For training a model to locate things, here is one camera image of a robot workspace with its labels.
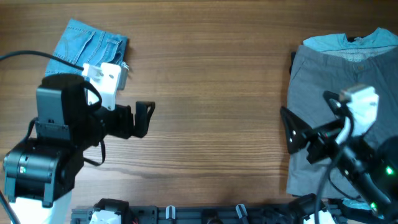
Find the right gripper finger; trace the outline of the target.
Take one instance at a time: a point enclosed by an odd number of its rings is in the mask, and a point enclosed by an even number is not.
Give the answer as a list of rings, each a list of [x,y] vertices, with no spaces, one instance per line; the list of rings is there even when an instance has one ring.
[[[331,91],[324,91],[323,98],[336,117],[346,117],[348,115],[348,108],[345,102],[341,102],[339,94]]]
[[[313,129],[284,106],[280,107],[280,115],[285,129],[288,153],[295,154],[306,147]]]

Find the blue denim jeans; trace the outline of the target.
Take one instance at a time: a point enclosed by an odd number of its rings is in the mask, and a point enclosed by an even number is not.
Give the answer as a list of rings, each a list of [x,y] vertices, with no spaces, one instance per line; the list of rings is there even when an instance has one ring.
[[[124,61],[128,38],[121,34],[106,32],[75,19],[70,19],[53,56],[76,66],[88,63],[99,67],[111,63],[129,70]]]

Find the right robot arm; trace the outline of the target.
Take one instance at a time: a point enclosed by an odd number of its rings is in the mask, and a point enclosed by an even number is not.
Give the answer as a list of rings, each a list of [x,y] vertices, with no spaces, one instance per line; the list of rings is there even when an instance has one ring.
[[[378,150],[364,140],[376,122],[379,95],[373,87],[364,86],[343,90],[339,95],[325,91],[323,97],[336,119],[317,128],[311,128],[288,108],[280,108],[289,154],[306,149],[310,164],[331,159],[315,194],[315,223],[320,221],[322,194],[334,168],[375,216],[382,216],[386,223],[396,222],[397,137],[389,138]]]

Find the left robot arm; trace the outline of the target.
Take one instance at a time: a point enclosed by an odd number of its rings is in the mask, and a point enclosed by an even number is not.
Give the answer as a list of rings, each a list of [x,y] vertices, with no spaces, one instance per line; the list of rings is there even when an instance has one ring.
[[[130,106],[89,104],[87,93],[99,91],[82,76],[66,73],[42,79],[36,91],[37,117],[26,136],[5,156],[1,203],[12,223],[63,223],[84,163],[100,162],[84,156],[90,147],[106,155],[107,135],[143,138],[155,110],[153,101]]]

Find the light blue shirt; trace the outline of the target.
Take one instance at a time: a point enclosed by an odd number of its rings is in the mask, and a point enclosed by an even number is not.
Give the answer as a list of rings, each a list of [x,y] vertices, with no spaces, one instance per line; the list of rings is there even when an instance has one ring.
[[[397,35],[387,29],[377,28],[364,37],[346,34],[328,34],[305,39],[303,45],[320,53],[360,62],[397,48]]]

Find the black mounting rail base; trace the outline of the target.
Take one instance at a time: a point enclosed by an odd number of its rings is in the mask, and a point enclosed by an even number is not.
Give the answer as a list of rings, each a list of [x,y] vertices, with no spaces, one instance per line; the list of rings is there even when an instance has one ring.
[[[299,197],[290,203],[248,207],[130,206],[128,202],[103,198],[89,208],[72,210],[72,224],[90,223],[314,223],[316,196]]]

